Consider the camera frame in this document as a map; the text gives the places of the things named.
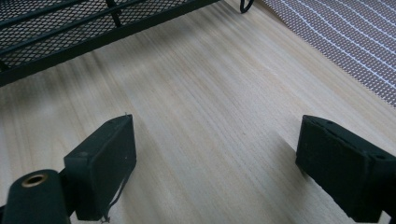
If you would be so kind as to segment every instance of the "striped mat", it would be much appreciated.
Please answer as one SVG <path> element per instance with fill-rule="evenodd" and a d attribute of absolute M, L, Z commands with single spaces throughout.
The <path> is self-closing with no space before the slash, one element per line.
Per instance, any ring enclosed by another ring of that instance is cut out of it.
<path fill-rule="evenodd" d="M 263 0 L 289 28 L 396 108 L 396 0 Z"/>

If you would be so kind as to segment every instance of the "white stripe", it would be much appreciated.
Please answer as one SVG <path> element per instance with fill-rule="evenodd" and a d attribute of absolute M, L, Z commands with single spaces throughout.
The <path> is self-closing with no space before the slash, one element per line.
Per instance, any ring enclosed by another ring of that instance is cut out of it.
<path fill-rule="evenodd" d="M 346 52 L 345 50 L 341 49 L 340 47 L 338 47 L 337 45 L 335 45 L 330 39 L 328 39 L 326 36 L 322 35 L 321 33 L 319 33 L 317 30 L 315 30 L 314 27 L 311 26 L 311 24 L 309 24 L 309 22 L 306 21 L 306 19 L 304 19 L 304 17 L 298 13 L 294 8 L 292 8 L 291 6 L 289 6 L 284 0 L 281 0 L 281 2 L 286 5 L 291 11 L 293 11 L 295 14 L 297 14 L 298 17 L 300 17 L 301 20 L 303 20 L 303 22 L 317 35 L 319 35 L 320 37 L 322 37 L 323 39 L 325 39 L 327 42 L 329 42 L 330 44 L 332 44 L 333 46 L 335 46 L 337 49 L 339 49 L 340 51 L 342 51 L 343 53 L 346 54 L 346 56 L 348 56 L 349 58 L 353 59 L 355 62 L 359 63 L 361 66 L 363 66 L 364 68 L 366 68 L 368 71 L 370 71 L 371 73 L 373 73 L 376 77 L 378 77 L 379 79 L 383 80 L 385 83 L 387 83 L 389 86 L 391 86 L 393 89 L 396 89 L 396 86 L 392 83 L 390 83 L 388 80 L 384 79 L 383 77 L 381 77 L 377 72 L 373 71 L 370 67 L 367 67 L 365 64 L 361 63 L 361 61 L 359 61 L 358 59 L 356 59 L 355 57 L 353 57 L 352 55 L 350 55 L 348 52 Z"/>
<path fill-rule="evenodd" d="M 368 8 L 370 8 L 377 16 L 381 17 L 382 19 L 384 19 L 384 21 L 387 21 L 388 23 L 392 24 L 392 26 L 395 26 L 395 27 L 396 27 L 395 23 L 393 23 L 392 21 L 388 20 L 388 18 L 386 18 L 386 17 L 384 17 L 383 15 L 381 15 L 381 13 L 378 13 L 378 12 L 377 12 L 375 9 L 373 9 L 372 7 L 367 6 L 365 3 L 361 2 L 361 1 L 358 1 L 358 2 L 360 2 L 362 5 L 364 5 L 364 6 L 368 7 Z"/>
<path fill-rule="evenodd" d="M 310 7 L 309 5 L 303 3 L 302 1 L 298 0 L 298 2 L 305 6 L 306 8 L 309 8 L 309 10 L 311 10 L 313 13 L 315 13 L 317 16 L 320 17 L 321 20 L 323 20 L 327 25 L 329 25 L 330 27 L 332 27 L 332 29 L 339 35 L 341 35 L 343 38 L 347 39 L 349 42 L 353 43 L 354 45 L 356 45 L 357 47 L 359 47 L 360 49 L 364 50 L 366 53 L 370 54 L 372 57 L 376 58 L 379 62 L 381 62 L 382 64 L 386 65 L 387 67 L 389 67 L 390 69 L 392 69 L 393 71 L 396 72 L 396 68 L 394 68 L 391 64 L 388 64 L 387 62 L 382 61 L 380 58 L 378 58 L 376 55 L 374 55 L 372 52 L 370 52 L 370 50 L 362 47 L 361 45 L 359 45 L 358 43 L 356 43 L 354 40 L 352 40 L 351 38 L 349 38 L 348 36 L 344 35 L 343 33 L 341 33 L 339 30 L 337 30 L 335 27 L 333 27 L 331 24 L 329 24 L 328 21 L 326 21 L 326 19 L 324 19 L 320 14 L 318 14 L 312 7 Z"/>
<path fill-rule="evenodd" d="M 333 13 L 335 13 L 338 17 L 340 17 L 344 22 L 346 22 L 346 24 L 348 24 L 349 26 L 351 26 L 353 29 L 355 29 L 356 31 L 358 31 L 361 35 L 366 36 L 367 38 L 369 38 L 371 41 L 375 42 L 377 45 L 381 46 L 382 48 L 390 51 L 392 54 L 396 54 L 395 51 L 393 51 L 392 49 L 389 49 L 387 46 L 384 46 L 382 43 L 380 43 L 379 41 L 373 39 L 372 37 L 368 36 L 367 34 L 365 34 L 363 31 L 361 31 L 358 27 L 354 26 L 352 23 L 350 23 L 347 19 L 345 19 L 340 13 L 338 13 L 337 11 L 335 11 L 334 9 L 332 9 L 331 7 L 327 6 L 325 3 L 322 3 L 319 0 L 315 0 L 318 3 L 322 4 L 323 6 L 325 6 L 326 8 L 328 8 L 329 10 L 331 10 Z"/>
<path fill-rule="evenodd" d="M 381 32 L 384 35 L 387 35 L 389 38 L 393 39 L 394 41 L 396 41 L 396 38 L 393 37 L 392 35 L 388 34 L 386 31 L 381 30 L 380 28 L 378 28 L 376 25 L 372 24 L 370 21 L 368 21 L 366 18 L 364 18 L 359 12 L 357 12 L 354 8 L 344 4 L 343 2 L 340 2 L 338 0 L 335 0 L 337 3 L 343 5 L 344 7 L 347 7 L 349 10 L 351 10 L 352 12 L 354 12 L 356 15 L 358 15 L 362 20 L 364 20 L 365 22 L 367 22 L 368 24 L 370 24 L 371 26 L 373 26 L 373 28 L 375 28 L 377 31 Z"/>
<path fill-rule="evenodd" d="M 376 1 L 381 3 L 384 7 L 389 8 L 389 10 L 396 12 L 396 9 L 394 9 L 393 7 L 387 5 L 386 3 L 383 3 L 381 0 L 376 0 Z"/>

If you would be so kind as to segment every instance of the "gray patterned fabric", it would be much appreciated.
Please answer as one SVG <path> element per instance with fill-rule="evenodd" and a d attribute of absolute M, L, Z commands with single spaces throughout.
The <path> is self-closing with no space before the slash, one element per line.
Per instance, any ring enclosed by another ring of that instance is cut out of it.
<path fill-rule="evenodd" d="M 289 28 L 396 107 L 396 0 L 263 0 Z"/>

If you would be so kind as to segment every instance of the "wooden table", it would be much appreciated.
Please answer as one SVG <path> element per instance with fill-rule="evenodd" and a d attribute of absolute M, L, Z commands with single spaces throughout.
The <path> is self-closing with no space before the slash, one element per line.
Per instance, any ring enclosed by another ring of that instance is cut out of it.
<path fill-rule="evenodd" d="M 0 204 L 14 180 L 61 171 L 103 122 L 132 113 L 137 165 L 112 223 L 354 223 L 294 164 L 302 115 L 396 155 L 396 110 L 263 4 L 244 15 L 238 4 L 216 3 L 1 88 Z"/>

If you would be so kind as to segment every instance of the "table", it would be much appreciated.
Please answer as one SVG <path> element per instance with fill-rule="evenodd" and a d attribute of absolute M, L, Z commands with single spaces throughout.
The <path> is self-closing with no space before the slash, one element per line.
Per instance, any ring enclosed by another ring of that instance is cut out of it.
<path fill-rule="evenodd" d="M 201 8 L 1 88 L 0 204 L 14 180 L 61 171 L 103 122 L 132 113 L 137 165 L 113 223 L 354 223 L 294 164 L 302 115 L 396 155 L 396 110 L 262 3 L 238 6 Z"/>

